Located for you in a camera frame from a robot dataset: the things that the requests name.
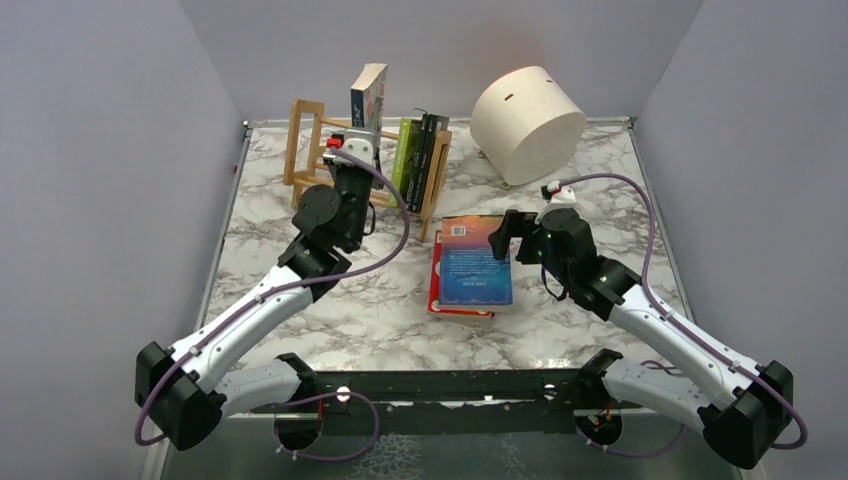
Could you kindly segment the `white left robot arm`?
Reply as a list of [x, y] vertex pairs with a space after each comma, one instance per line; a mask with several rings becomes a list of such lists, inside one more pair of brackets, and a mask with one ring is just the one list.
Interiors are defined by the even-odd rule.
[[318, 302], [342, 279], [389, 261], [352, 269], [347, 254], [366, 234], [370, 191], [385, 176], [373, 165], [338, 154], [334, 186], [315, 185], [301, 198], [299, 234], [259, 283], [207, 326], [163, 347], [151, 342], [135, 360], [134, 400], [141, 412], [134, 440], [167, 440], [179, 451], [202, 443], [236, 413], [266, 404], [320, 406], [312, 369], [294, 354], [241, 372], [232, 366], [282, 322]]

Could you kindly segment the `dark green hardcover book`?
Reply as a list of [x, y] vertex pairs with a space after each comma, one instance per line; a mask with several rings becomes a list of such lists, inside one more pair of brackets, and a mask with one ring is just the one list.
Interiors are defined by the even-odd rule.
[[423, 146], [419, 158], [419, 171], [415, 183], [415, 192], [410, 206], [414, 213], [419, 213], [423, 204], [424, 192], [429, 176], [429, 170], [433, 160], [433, 151], [436, 145], [436, 137], [439, 131], [446, 130], [450, 123], [450, 117], [438, 114], [428, 114], [425, 122], [426, 130], [423, 135]]

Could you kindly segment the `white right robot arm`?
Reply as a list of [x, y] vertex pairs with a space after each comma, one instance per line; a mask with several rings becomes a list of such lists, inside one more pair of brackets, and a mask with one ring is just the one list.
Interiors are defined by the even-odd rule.
[[761, 364], [680, 317], [623, 263], [598, 254], [590, 225], [572, 208], [543, 216], [509, 210], [489, 235], [493, 256], [521, 243], [516, 259], [538, 264], [579, 307], [625, 329], [680, 371], [669, 377], [613, 354], [587, 366], [591, 389], [639, 404], [700, 433], [728, 463], [752, 469], [792, 420], [794, 378], [780, 362]]

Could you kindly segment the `wooden dowel rack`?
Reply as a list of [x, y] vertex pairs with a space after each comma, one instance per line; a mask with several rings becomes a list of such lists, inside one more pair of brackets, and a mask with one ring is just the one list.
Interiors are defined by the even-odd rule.
[[[330, 177], [320, 177], [318, 169], [327, 170], [328, 167], [322, 162], [325, 144], [321, 142], [322, 128], [333, 126], [346, 129], [350, 126], [349, 121], [331, 119], [324, 116], [325, 105], [322, 102], [295, 99], [291, 104], [290, 122], [285, 152], [283, 169], [283, 184], [293, 187], [291, 204], [296, 207], [305, 188], [317, 184], [332, 186]], [[299, 135], [301, 132], [301, 119], [307, 114], [313, 116], [310, 140], [307, 148], [307, 163], [304, 169], [296, 167], [296, 154], [299, 149]], [[421, 211], [413, 213], [421, 222], [420, 240], [424, 242], [429, 238], [430, 222], [433, 220], [438, 199], [445, 183], [445, 170], [448, 160], [448, 152], [452, 140], [452, 132], [441, 130], [436, 133], [435, 144], [431, 154], [431, 164], [426, 174], [423, 190]]]

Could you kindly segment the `floral cover book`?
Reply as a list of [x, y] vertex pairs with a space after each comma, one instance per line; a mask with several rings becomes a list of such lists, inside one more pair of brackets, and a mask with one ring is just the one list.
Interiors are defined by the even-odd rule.
[[354, 128], [382, 130], [387, 72], [385, 63], [366, 63], [351, 85], [351, 125]]

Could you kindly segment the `blue cover paperback book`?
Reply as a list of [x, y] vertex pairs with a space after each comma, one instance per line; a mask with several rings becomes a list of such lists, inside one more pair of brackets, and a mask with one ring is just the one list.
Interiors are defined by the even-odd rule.
[[511, 263], [494, 257], [489, 235], [501, 215], [448, 216], [441, 223], [438, 302], [452, 310], [500, 312], [514, 304]]

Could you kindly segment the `lime green paperback book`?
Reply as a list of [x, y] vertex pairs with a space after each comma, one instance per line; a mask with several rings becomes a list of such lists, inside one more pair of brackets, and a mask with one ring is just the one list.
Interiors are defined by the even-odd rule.
[[391, 184], [401, 194], [401, 199], [404, 203], [407, 202], [406, 194], [410, 183], [411, 165], [421, 130], [422, 120], [420, 118], [404, 117], [401, 119], [398, 138], [396, 139]]

